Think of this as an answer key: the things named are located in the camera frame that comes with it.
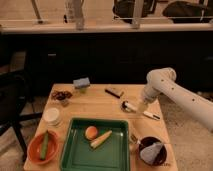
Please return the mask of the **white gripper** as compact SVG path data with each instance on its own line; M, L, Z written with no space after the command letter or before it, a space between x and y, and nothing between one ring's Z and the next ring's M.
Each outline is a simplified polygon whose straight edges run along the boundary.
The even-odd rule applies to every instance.
M143 114L148 109L148 106L153 102L154 99L151 96L148 96L144 91L142 91L137 107L137 113Z

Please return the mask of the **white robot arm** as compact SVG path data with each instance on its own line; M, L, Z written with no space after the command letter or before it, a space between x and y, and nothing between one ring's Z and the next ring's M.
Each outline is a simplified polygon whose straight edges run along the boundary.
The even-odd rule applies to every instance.
M213 133L213 102L176 84L176 72L173 68L151 70L146 80L147 84L140 95L140 112L144 112L163 93Z

